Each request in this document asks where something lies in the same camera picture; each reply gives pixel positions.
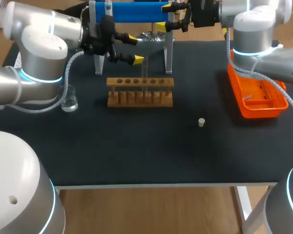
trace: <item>cable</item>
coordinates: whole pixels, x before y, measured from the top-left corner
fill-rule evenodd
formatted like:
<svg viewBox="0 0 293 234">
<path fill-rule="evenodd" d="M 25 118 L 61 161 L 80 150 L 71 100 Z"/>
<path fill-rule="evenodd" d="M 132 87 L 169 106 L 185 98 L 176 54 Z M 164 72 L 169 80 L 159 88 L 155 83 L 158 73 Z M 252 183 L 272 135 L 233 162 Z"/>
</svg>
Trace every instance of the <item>cable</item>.
<svg viewBox="0 0 293 234">
<path fill-rule="evenodd" d="M 234 62 L 232 61 L 231 59 L 231 53 L 230 53 L 230 29 L 227 28 L 227 56 L 228 56 L 228 60 L 229 60 L 229 63 L 231 64 L 231 66 L 238 72 L 242 72 L 242 73 L 245 73 L 245 74 L 249 74 L 249 75 L 254 75 L 256 77 L 258 77 L 259 79 L 264 79 L 266 81 L 268 81 L 269 83 L 271 83 L 275 88 L 277 88 L 277 90 L 279 90 L 280 93 L 282 93 L 282 95 L 287 99 L 287 101 L 289 102 L 289 104 L 293 107 L 293 99 L 287 94 L 287 92 L 284 91 L 284 89 L 282 89 L 280 87 L 280 85 L 278 85 L 274 80 L 270 79 L 269 77 L 263 75 L 263 74 L 260 74 L 258 72 L 252 72 L 251 71 L 248 71 L 248 70 L 245 70 L 245 69 L 242 69 L 242 68 L 239 68 L 238 66 L 236 66 L 234 64 Z"/>
<path fill-rule="evenodd" d="M 77 58 L 78 56 L 80 55 L 83 55 L 84 52 L 83 51 L 80 51 L 80 52 L 77 52 L 76 54 L 74 54 L 70 60 L 68 61 L 67 63 L 67 66 L 66 66 L 66 69 L 65 69 L 65 75 L 64 75 L 64 91 L 63 91 L 63 94 L 60 98 L 60 100 L 58 100 L 56 103 L 54 103 L 52 106 L 49 106 L 45 109 L 42 109 L 42 110 L 29 110 L 29 109 L 25 109 L 23 107 L 20 107 L 20 106 L 17 106 L 17 105 L 7 105 L 13 109 L 16 109 L 18 111 L 22 111 L 22 112 L 25 112 L 25 113 L 29 113 L 29 114 L 39 114 L 39 113 L 44 113 L 44 112 L 47 112 L 47 111 L 50 111 L 52 109 L 54 109 L 55 107 L 59 106 L 65 99 L 66 97 L 66 94 L 67 94 L 67 88 L 68 88 L 68 75 L 69 75 L 69 69 L 70 69 L 70 66 L 72 65 L 73 61 L 75 60 L 75 58 Z"/>
</svg>

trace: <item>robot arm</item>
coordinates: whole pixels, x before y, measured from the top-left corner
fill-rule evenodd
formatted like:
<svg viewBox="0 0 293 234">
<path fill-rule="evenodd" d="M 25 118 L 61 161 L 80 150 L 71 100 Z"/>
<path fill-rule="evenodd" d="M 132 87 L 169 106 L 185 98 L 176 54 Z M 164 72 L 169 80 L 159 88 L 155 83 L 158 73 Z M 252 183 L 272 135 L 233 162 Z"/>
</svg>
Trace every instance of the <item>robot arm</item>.
<svg viewBox="0 0 293 234">
<path fill-rule="evenodd" d="M 188 3 L 163 6 L 162 11 L 185 8 L 184 20 L 166 22 L 166 31 L 181 28 L 186 32 L 190 21 L 194 27 L 214 26 L 216 22 L 222 27 L 233 27 L 234 63 L 238 67 L 293 83 L 293 48 L 272 48 L 274 29 L 289 21 L 292 0 L 189 0 Z"/>
<path fill-rule="evenodd" d="M 62 84 L 68 49 L 80 48 L 86 55 L 107 54 L 111 62 L 135 65 L 143 61 L 143 57 L 115 51 L 114 39 L 133 45 L 137 40 L 116 32 L 112 16 L 104 16 L 99 24 L 82 24 L 78 18 L 10 2 L 3 32 L 18 44 L 22 68 L 0 67 L 0 105 L 52 102 Z"/>
<path fill-rule="evenodd" d="M 275 10 L 276 25 L 287 23 L 292 12 L 292 0 L 189 0 L 188 3 L 170 3 L 162 7 L 162 12 L 176 12 L 186 9 L 184 20 L 172 24 L 166 22 L 166 29 L 182 29 L 183 32 L 190 22 L 194 27 L 209 27 L 221 23 L 223 28 L 233 27 L 234 18 L 245 11 L 258 6 L 268 5 Z"/>
</svg>

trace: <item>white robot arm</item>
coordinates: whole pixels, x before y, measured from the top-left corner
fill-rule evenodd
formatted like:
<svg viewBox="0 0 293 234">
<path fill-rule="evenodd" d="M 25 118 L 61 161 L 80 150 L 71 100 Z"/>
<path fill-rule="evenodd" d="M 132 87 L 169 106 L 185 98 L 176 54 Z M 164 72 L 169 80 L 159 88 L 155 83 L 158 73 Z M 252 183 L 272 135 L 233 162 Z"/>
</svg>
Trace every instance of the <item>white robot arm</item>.
<svg viewBox="0 0 293 234">
<path fill-rule="evenodd" d="M 116 32 L 112 16 L 104 16 L 99 24 L 82 24 L 75 17 L 10 2 L 3 32 L 7 39 L 16 41 L 22 68 L 0 67 L 0 105 L 52 102 L 63 83 L 68 50 L 80 48 L 87 55 L 107 53 L 111 62 L 120 60 L 130 65 L 143 61 L 143 57 L 116 53 L 114 39 L 133 45 L 137 40 Z"/>
</svg>

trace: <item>test tube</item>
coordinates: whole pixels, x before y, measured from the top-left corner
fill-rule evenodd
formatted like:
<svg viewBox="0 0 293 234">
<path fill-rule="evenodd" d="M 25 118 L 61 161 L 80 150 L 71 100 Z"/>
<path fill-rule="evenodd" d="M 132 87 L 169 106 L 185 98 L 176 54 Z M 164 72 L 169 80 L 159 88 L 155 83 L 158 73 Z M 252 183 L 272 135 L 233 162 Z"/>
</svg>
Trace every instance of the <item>test tube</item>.
<svg viewBox="0 0 293 234">
<path fill-rule="evenodd" d="M 141 77 L 147 78 L 147 71 L 148 71 L 148 56 L 147 55 L 144 55 L 141 69 L 142 69 Z M 147 93 L 147 87 L 142 87 L 142 92 L 143 91 L 145 91 L 145 93 Z"/>
</svg>

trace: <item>small white cap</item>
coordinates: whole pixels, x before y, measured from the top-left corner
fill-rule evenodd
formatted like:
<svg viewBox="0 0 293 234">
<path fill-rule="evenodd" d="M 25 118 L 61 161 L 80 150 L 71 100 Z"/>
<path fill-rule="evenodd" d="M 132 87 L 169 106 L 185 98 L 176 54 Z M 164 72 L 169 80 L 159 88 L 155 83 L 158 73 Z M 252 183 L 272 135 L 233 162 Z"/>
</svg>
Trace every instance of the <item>small white cap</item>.
<svg viewBox="0 0 293 234">
<path fill-rule="evenodd" d="M 198 122 L 199 122 L 199 126 L 200 126 L 200 127 L 203 127 L 203 125 L 204 125 L 204 123 L 205 123 L 205 119 L 200 118 Z"/>
</svg>

